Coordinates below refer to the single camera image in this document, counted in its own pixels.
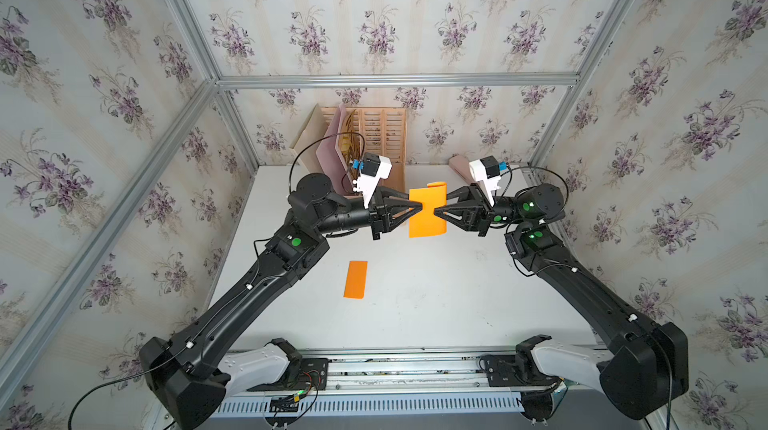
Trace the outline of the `pink board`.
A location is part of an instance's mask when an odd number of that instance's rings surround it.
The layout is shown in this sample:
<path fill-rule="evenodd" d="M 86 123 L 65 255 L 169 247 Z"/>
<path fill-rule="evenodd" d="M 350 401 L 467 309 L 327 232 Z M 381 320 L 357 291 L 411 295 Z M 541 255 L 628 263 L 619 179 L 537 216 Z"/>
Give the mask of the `pink board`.
<path fill-rule="evenodd" d="M 347 174 L 346 158 L 340 147 L 343 138 L 350 137 L 350 134 L 344 134 L 347 116 L 348 110 L 344 104 L 335 108 L 334 112 L 330 114 L 330 120 L 324 134 L 326 139 L 320 142 L 316 150 L 316 157 L 322 171 L 331 179 L 334 191 L 341 195 L 348 195 L 352 192 Z"/>

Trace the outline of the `beige board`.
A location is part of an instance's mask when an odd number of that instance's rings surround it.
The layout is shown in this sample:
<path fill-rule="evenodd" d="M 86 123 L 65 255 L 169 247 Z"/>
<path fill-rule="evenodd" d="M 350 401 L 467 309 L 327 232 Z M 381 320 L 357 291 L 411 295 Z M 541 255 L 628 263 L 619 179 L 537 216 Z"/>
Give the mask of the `beige board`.
<path fill-rule="evenodd" d="M 328 125 L 329 121 L 326 119 L 322 107 L 314 106 L 300 128 L 294 144 L 290 147 L 293 156 L 298 157 L 298 163 L 309 173 L 323 172 L 316 155 L 319 144 L 313 144 L 313 142 L 326 134 Z"/>

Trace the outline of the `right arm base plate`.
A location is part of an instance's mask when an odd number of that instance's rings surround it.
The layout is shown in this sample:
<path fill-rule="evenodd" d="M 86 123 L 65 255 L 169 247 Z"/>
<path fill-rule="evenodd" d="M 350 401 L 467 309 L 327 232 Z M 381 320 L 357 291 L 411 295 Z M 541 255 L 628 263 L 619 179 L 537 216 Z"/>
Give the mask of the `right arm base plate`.
<path fill-rule="evenodd" d="M 484 354 L 478 365 L 490 387 L 552 387 L 561 379 L 541 373 L 531 359 L 518 354 Z"/>

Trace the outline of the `yellow patterned book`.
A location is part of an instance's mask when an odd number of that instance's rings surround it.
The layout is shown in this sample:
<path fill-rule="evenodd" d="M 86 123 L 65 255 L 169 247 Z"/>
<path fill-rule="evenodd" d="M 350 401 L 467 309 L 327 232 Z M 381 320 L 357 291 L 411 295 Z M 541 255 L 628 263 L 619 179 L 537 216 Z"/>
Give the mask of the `yellow patterned book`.
<path fill-rule="evenodd" d="M 354 160 L 359 159 L 364 152 L 364 137 L 360 135 L 360 126 L 354 112 L 344 118 L 339 136 L 338 149 L 341 151 L 348 170 L 354 171 Z"/>

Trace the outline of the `aluminium mounting rail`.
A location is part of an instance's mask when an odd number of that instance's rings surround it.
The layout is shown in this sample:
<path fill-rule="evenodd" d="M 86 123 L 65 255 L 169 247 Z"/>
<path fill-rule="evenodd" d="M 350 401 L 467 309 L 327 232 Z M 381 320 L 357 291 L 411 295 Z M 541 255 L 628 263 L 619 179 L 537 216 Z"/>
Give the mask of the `aluminium mounting rail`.
<path fill-rule="evenodd" d="M 481 355 L 518 354 L 533 361 L 538 370 L 561 381 L 572 381 L 600 391 L 600 370 L 613 357 L 607 349 L 546 340 L 532 350 L 490 347 L 474 350 L 403 349 L 373 351 L 287 351 L 276 344 L 234 352 L 224 356 L 213 368 L 213 377 L 224 382 L 226 393 L 234 396 L 248 388 L 276 382 L 292 361 L 302 358 L 328 358 L 329 393 L 406 393 L 419 391 L 450 392 L 475 388 L 508 388 L 538 391 L 545 387 L 490 387 L 480 370 Z"/>

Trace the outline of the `orange square paper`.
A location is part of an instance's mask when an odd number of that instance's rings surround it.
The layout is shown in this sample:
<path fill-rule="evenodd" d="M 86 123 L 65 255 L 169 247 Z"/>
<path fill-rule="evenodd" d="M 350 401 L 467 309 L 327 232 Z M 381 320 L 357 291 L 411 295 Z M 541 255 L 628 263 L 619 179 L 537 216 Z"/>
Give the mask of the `orange square paper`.
<path fill-rule="evenodd" d="M 366 261 L 351 261 L 348 266 L 343 297 L 348 299 L 363 299 L 367 281 L 368 263 Z"/>
<path fill-rule="evenodd" d="M 424 238 L 446 234 L 447 223 L 437 217 L 434 210 L 447 203 L 447 184 L 428 183 L 422 188 L 409 190 L 409 199 L 422 204 L 422 210 L 409 220 L 409 237 Z"/>

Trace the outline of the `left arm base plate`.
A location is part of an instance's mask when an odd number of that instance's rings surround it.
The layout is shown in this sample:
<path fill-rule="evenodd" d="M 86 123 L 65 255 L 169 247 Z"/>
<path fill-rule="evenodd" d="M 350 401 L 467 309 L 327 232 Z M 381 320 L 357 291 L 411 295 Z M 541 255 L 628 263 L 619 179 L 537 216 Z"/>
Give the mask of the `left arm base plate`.
<path fill-rule="evenodd" d="M 298 391 L 310 388 L 325 390 L 329 363 L 328 358 L 302 358 L 292 361 L 276 382 L 253 386 L 247 391 Z"/>

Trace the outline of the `peach desk organizer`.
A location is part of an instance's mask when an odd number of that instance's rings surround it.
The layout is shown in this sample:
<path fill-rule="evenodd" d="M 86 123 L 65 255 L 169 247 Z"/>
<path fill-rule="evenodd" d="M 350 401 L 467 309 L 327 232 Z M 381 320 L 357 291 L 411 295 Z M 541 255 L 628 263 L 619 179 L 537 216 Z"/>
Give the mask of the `peach desk organizer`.
<path fill-rule="evenodd" d="M 322 107 L 326 119 L 336 107 Z M 365 138 L 364 152 L 371 152 L 388 157 L 392 170 L 382 184 L 399 191 L 405 191 L 405 158 L 407 124 L 404 109 L 389 107 L 349 107 L 348 114 L 354 112 L 359 121 L 360 133 Z M 351 180 L 357 177 L 357 171 L 347 170 Z"/>

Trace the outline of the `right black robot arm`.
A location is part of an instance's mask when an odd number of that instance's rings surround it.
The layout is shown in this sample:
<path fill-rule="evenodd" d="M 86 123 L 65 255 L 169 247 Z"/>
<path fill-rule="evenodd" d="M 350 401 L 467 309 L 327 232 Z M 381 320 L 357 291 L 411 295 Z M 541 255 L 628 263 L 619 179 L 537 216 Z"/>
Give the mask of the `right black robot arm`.
<path fill-rule="evenodd" d="M 496 195 L 499 170 L 475 171 L 474 183 L 446 197 L 434 209 L 442 220 L 480 236 L 491 226 L 508 226 L 506 249 L 526 278 L 540 278 L 556 290 L 605 344 L 580 350 L 549 335 L 530 337 L 515 348 L 510 374 L 518 381 L 557 388 L 564 380 L 602 393 L 624 416 L 641 420 L 689 389 L 688 339 L 674 323 L 660 324 L 593 275 L 550 228 L 565 215 L 567 189 L 540 183 L 514 196 Z"/>

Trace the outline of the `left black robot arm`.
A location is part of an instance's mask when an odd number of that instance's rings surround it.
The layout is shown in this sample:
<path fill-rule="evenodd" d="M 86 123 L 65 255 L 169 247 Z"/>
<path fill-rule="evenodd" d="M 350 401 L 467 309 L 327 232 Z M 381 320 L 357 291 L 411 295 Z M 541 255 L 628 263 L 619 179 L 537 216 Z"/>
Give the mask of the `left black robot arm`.
<path fill-rule="evenodd" d="M 200 317 L 167 340 L 154 337 L 139 351 L 149 390 L 177 429 L 196 429 L 228 397 L 271 385 L 299 367 L 300 354 L 285 339 L 232 354 L 230 349 L 255 319 L 299 282 L 328 252 L 334 233 L 370 229 L 374 239 L 392 232 L 423 206 L 380 185 L 389 159 L 367 152 L 354 162 L 360 176 L 353 196 L 335 191 L 324 173 L 308 173 L 290 186 L 284 222 L 243 276 Z"/>

